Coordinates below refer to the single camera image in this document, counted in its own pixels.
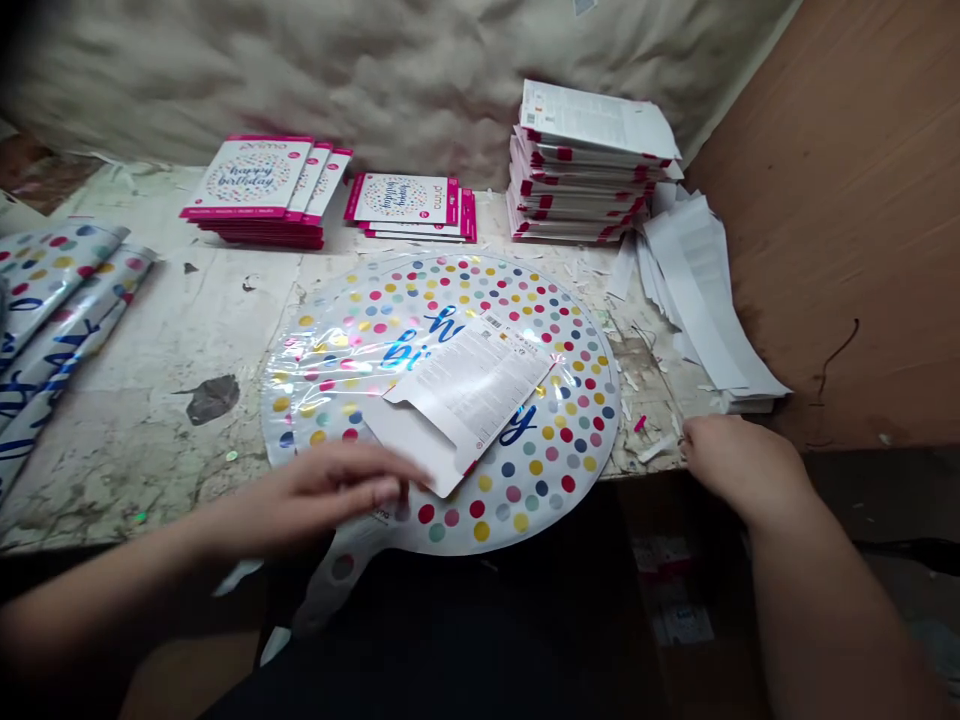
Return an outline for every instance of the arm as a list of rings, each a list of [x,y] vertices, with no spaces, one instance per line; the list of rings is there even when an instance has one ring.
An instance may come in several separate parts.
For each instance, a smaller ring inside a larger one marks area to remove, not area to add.
[[[954,717],[896,609],[784,438],[694,418],[690,471],[746,523],[767,684],[781,720]]]
[[[321,445],[234,496],[73,568],[0,609],[0,659],[41,679],[116,637],[148,608],[211,571],[315,541],[343,521],[429,482],[373,446]]]

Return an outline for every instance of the person's right hand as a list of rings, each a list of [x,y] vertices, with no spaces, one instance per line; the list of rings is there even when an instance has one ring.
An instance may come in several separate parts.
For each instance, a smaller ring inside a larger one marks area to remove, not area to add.
[[[235,495],[184,518],[220,560],[282,555],[351,518],[429,485],[424,470],[379,445],[321,443]]]
[[[773,527],[818,502],[786,438],[731,415],[690,418],[683,433],[680,450],[690,472],[751,529]]]

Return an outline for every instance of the dirty table surface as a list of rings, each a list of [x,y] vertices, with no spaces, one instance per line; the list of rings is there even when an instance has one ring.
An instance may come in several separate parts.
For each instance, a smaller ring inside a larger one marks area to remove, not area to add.
[[[0,508],[0,552],[121,541],[263,475],[270,467],[259,418],[263,367],[299,305],[378,253],[438,249],[344,227],[346,192],[328,211],[322,251],[227,246],[177,217],[202,172],[105,166],[51,217],[126,225],[129,241],[153,248],[160,261],[106,348],[73,378]],[[638,456],[676,437],[684,417],[710,412],[715,393],[703,370],[673,349],[639,273],[626,302],[607,295],[617,246],[512,242],[503,197],[476,197],[478,247],[540,267],[580,296],[607,333],[628,417],[601,479],[680,467],[675,443],[647,465]],[[211,396],[212,405],[204,401]],[[642,415],[645,428],[634,433]]]

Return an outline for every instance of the brown wall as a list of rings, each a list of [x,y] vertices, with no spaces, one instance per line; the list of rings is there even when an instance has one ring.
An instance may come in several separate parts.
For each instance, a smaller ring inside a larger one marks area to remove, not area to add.
[[[779,429],[807,449],[960,442],[960,2],[805,0],[687,184],[795,391]]]

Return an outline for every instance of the white padded wall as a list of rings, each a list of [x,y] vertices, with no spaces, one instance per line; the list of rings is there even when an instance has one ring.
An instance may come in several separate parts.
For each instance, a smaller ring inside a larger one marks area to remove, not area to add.
[[[203,165],[229,133],[295,133],[355,148],[358,168],[503,189],[525,76],[654,100],[690,156],[798,3],[48,2],[3,110],[119,159]]]

